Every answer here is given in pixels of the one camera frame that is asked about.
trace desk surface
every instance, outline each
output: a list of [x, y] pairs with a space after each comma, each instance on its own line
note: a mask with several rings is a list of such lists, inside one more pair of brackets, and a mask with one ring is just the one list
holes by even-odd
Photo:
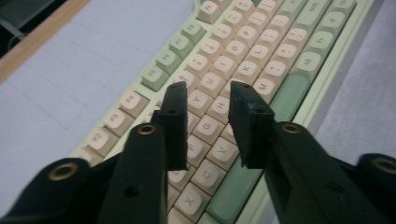
[[[192, 6], [91, 0], [0, 84], [0, 215], [38, 170], [70, 154]], [[342, 160], [396, 157], [395, 11], [386, 0], [318, 127], [318, 140]]]

